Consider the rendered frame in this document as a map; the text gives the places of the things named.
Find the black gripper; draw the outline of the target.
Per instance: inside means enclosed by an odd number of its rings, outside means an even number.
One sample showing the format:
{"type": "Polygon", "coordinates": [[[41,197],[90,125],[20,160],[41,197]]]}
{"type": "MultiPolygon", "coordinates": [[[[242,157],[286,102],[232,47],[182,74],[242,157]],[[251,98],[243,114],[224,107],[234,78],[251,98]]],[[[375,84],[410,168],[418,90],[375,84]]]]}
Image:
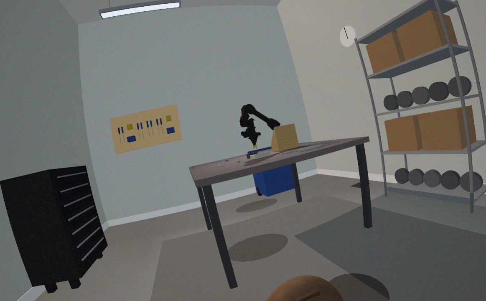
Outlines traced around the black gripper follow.
{"type": "Polygon", "coordinates": [[[252,144],[256,145],[256,142],[257,142],[257,138],[259,135],[261,135],[260,132],[255,132],[255,128],[254,126],[250,126],[247,128],[248,130],[248,134],[244,135],[244,138],[247,138],[249,137],[249,139],[251,140],[252,144]]]}

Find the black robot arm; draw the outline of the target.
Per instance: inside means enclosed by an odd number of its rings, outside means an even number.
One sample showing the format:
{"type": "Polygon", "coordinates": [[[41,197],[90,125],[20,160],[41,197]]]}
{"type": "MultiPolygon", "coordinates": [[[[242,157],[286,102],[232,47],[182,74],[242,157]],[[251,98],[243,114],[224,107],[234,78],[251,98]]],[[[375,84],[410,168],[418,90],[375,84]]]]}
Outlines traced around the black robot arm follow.
{"type": "MultiPolygon", "coordinates": [[[[249,119],[249,114],[255,115],[264,122],[267,122],[267,126],[271,128],[273,131],[275,127],[280,126],[280,123],[277,120],[274,120],[272,118],[267,118],[265,115],[261,114],[259,111],[255,109],[255,107],[252,104],[247,104],[243,105],[241,108],[242,115],[240,117],[240,125],[241,127],[250,127],[254,126],[254,119],[251,118],[249,119]]],[[[248,134],[248,130],[245,129],[246,131],[242,131],[241,135],[244,137],[244,135],[248,134]]]]}

